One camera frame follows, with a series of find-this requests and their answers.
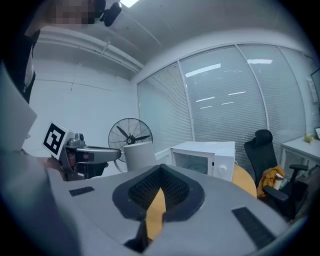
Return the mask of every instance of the chair headrest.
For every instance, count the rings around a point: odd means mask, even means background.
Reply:
[[[255,132],[255,147],[272,142],[272,133],[267,129],[257,130]]]

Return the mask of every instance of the white desk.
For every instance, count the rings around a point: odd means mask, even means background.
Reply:
[[[291,152],[307,160],[315,162],[320,165],[320,140],[313,139],[311,143],[304,141],[304,138],[297,138],[282,144],[282,158],[281,167],[285,168],[286,153]]]

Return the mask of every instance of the wooden table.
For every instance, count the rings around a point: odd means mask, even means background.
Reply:
[[[234,166],[232,183],[257,198],[257,189],[250,174],[238,165]],[[166,212],[165,195],[162,189],[156,194],[152,204],[146,211],[146,230],[148,238],[154,240],[162,229],[162,215]]]
[[[250,174],[239,165],[234,166],[232,183],[257,198],[257,188],[254,180],[251,178]]]

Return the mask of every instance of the chair armrest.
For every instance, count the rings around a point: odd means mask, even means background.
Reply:
[[[287,194],[273,188],[272,186],[264,186],[263,192],[266,193],[268,197],[270,197],[278,203],[285,203],[289,199],[289,196]]]
[[[308,166],[307,165],[303,165],[303,164],[290,164],[289,166],[290,169],[294,169],[294,170],[302,170],[302,171],[308,171]]]

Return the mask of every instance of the black office chair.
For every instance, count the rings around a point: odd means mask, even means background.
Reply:
[[[273,136],[271,132],[262,129],[257,130],[255,138],[244,144],[245,152],[254,169],[256,187],[258,187],[263,172],[278,165],[272,140]],[[294,170],[290,181],[280,190],[276,190],[271,186],[265,186],[263,191],[266,193],[267,198],[263,201],[273,208],[276,205],[280,213],[290,220],[295,218],[307,198],[308,185],[295,179],[298,172],[300,170],[307,171],[308,166],[291,164],[289,168]]]

